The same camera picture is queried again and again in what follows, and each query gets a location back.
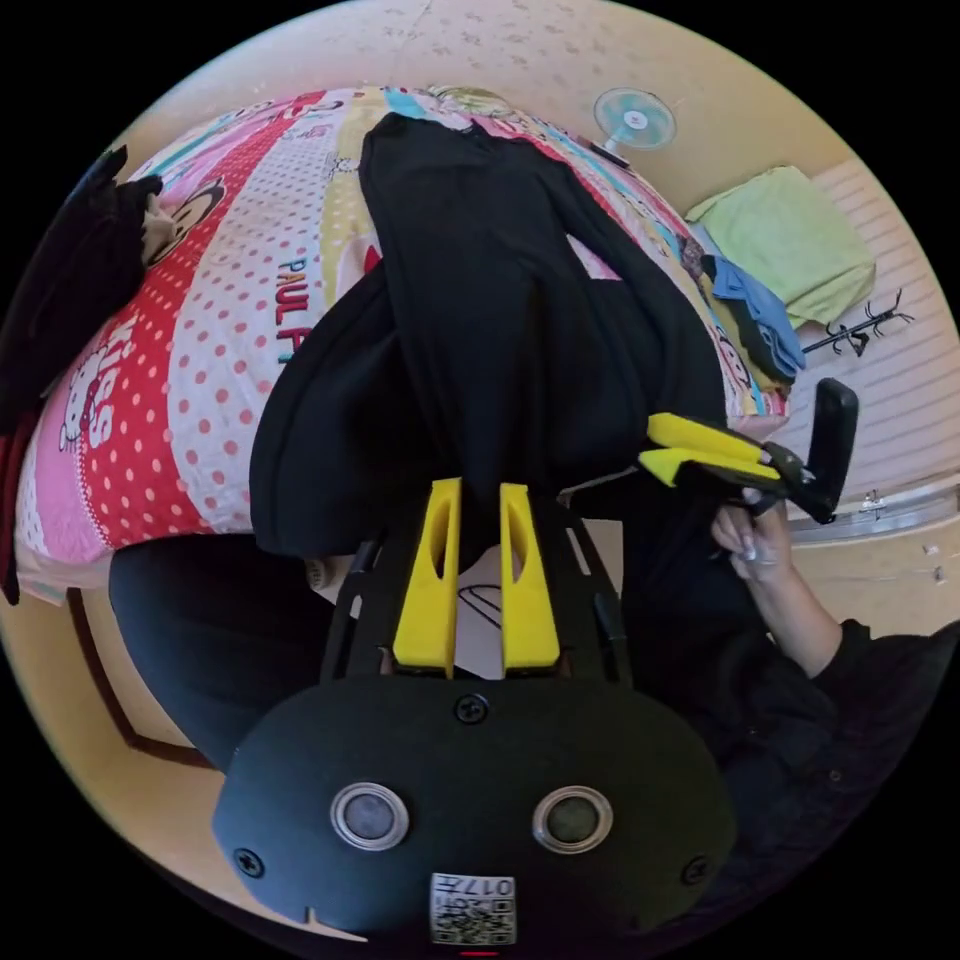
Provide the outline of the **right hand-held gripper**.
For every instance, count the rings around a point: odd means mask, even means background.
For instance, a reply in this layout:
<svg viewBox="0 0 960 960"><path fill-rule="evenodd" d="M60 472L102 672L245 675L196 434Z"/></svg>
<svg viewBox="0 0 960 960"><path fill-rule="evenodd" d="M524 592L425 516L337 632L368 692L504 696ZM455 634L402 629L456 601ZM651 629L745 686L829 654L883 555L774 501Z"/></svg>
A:
<svg viewBox="0 0 960 960"><path fill-rule="evenodd" d="M745 488L790 503L820 525L835 520L837 500L790 451L766 450L755 440L674 413L656 413L647 436L661 447L641 453L639 464L669 487L739 505Z"/></svg>

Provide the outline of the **person's right hand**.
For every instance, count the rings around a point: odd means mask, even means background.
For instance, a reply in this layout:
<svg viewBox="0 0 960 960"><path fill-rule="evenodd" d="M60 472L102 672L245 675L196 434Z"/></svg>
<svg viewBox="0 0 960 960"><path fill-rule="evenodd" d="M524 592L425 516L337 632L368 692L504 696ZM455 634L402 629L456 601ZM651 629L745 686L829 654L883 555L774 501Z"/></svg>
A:
<svg viewBox="0 0 960 960"><path fill-rule="evenodd" d="M737 575L750 584L780 583L794 572L785 506L759 490L745 488L739 505L721 507L711 535Z"/></svg>

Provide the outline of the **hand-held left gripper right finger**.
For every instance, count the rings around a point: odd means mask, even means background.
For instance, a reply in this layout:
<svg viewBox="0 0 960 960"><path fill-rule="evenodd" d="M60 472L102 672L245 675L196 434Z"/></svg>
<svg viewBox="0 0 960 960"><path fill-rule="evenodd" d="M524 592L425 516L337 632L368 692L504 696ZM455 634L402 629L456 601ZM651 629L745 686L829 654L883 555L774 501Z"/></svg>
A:
<svg viewBox="0 0 960 960"><path fill-rule="evenodd" d="M499 523L504 674L551 671L560 642L526 486L500 486Z"/></svg>

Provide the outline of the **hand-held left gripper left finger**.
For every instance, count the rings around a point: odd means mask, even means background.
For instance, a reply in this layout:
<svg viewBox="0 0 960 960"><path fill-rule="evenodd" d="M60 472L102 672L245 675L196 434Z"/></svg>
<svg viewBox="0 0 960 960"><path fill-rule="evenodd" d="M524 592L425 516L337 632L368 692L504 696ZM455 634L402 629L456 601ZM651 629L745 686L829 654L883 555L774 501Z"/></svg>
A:
<svg viewBox="0 0 960 960"><path fill-rule="evenodd" d="M392 645L406 672L453 677L461 495L460 479L438 480L426 502Z"/></svg>

